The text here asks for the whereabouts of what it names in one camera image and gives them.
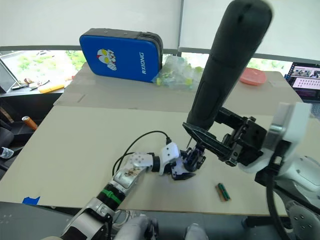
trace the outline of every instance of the cartoon character logo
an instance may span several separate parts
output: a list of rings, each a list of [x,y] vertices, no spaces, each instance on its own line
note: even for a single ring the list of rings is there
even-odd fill
[[[96,57],[107,65],[108,68],[115,71],[116,67],[116,56],[115,53],[111,50],[100,49],[96,55]]]

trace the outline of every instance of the blue tape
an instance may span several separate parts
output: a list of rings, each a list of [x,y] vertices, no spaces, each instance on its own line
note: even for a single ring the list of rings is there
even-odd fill
[[[22,201],[23,204],[29,204],[29,205],[37,205],[39,202],[40,197],[37,198],[31,198],[29,196],[25,197]]]

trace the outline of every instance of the desk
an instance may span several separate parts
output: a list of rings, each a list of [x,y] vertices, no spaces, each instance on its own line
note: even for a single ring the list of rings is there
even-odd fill
[[[177,92],[174,95],[175,101],[169,106],[152,105],[160,97],[167,101],[161,93],[170,91],[152,84],[117,80],[107,80],[104,83],[110,84],[105,84],[105,87],[113,90],[116,88],[130,90],[127,84],[143,84],[145,88],[152,89],[151,91],[154,91],[152,93],[143,93],[141,88],[133,87],[141,94],[154,96],[150,98],[150,105],[147,105],[146,101],[139,100],[138,97],[133,98],[132,91],[121,92],[117,100],[123,98],[122,102],[101,102],[99,107],[70,106],[72,103],[76,105],[77,102],[69,102],[70,105],[67,106],[60,105],[63,102],[57,102],[0,181],[0,201],[21,203],[25,197],[40,197],[39,205],[81,208],[110,180],[113,163],[137,136],[151,130],[163,130],[181,149],[186,147],[189,136],[181,124],[187,118],[187,109],[189,110],[190,105],[181,105],[180,109],[185,111],[173,110],[178,107],[177,103],[185,103],[183,98],[192,96],[191,93]],[[249,91],[249,88],[244,90],[245,85],[241,86],[237,84],[229,99],[234,98],[235,93],[239,97],[243,96],[244,99],[250,98],[244,96],[244,93],[254,94],[254,90]],[[288,87],[281,88],[283,93],[290,92]],[[268,93],[262,90],[261,95],[267,96]],[[109,90],[108,93],[113,94],[114,98],[100,94],[99,100],[103,99],[102,97],[114,100],[117,92],[112,93]],[[283,98],[289,102],[294,101],[296,95],[290,94]],[[82,99],[83,101],[79,103],[92,104],[89,101],[85,102],[85,98]],[[235,99],[237,101],[228,100],[228,104],[238,109],[237,112],[240,115],[246,114],[241,112],[242,110],[251,111],[257,118],[258,124],[265,128],[269,127],[272,116],[255,113],[242,104],[240,101],[242,98]],[[257,98],[256,102],[258,106],[266,105],[262,98]],[[132,106],[137,106],[138,109],[128,109]],[[221,140],[224,134],[230,132],[230,129],[214,124],[210,131]],[[299,152],[317,158],[319,134],[320,124],[313,118],[310,120],[306,139],[299,146]],[[132,150],[158,153],[164,144],[163,136],[154,134],[141,139]],[[206,156],[207,159],[202,168],[196,172],[196,176],[185,181],[173,181],[170,176],[160,177],[156,173],[145,174],[120,207],[134,210],[235,215],[269,214],[265,188],[254,182],[254,174],[246,174],[237,167],[229,167],[210,152],[207,152]],[[227,188],[232,198],[231,202],[220,202],[215,190],[215,185],[219,182]],[[281,200],[277,198],[276,202],[279,214],[285,214]]]
[[[273,116],[279,102],[301,102],[280,72],[266,71],[265,74],[267,82],[258,87],[238,82],[224,107],[245,115]],[[188,113],[194,97],[195,92],[98,76],[85,63],[55,105]]]

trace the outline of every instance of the plastic bag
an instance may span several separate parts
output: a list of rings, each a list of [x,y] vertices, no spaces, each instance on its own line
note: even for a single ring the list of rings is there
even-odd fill
[[[203,71],[200,66],[192,68],[183,57],[168,56],[152,82],[173,90],[196,91]]]

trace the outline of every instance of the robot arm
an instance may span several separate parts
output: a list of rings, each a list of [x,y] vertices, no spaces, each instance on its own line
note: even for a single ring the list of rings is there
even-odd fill
[[[113,216],[121,202],[134,188],[139,177],[150,168],[152,172],[159,172],[163,175],[165,166],[173,163],[179,158],[180,151],[177,144],[171,142],[162,148],[159,156],[146,153],[134,153],[127,163],[115,173],[108,184],[102,189],[97,197],[93,197],[84,208],[82,208],[69,222],[60,238],[50,237],[44,240],[99,240],[107,233],[105,223],[108,223],[108,235],[110,236]],[[128,224],[122,234],[126,235],[131,229],[130,226],[140,223],[140,230],[133,232],[130,239],[139,239],[145,226],[151,226],[151,220],[146,217],[139,217]]]
[[[269,131],[253,117],[240,117],[222,107],[243,69],[258,48],[272,19],[271,8],[260,0],[235,0],[227,7],[217,30],[192,109],[183,127],[196,141],[183,156],[190,172],[201,167],[204,150],[226,164],[257,173],[266,186],[271,217],[282,239],[288,236],[275,210],[273,190],[282,198],[293,230],[302,240],[320,236],[320,167],[309,157],[295,155],[305,134],[310,106],[280,105]],[[222,142],[207,132],[214,122],[233,129]]]

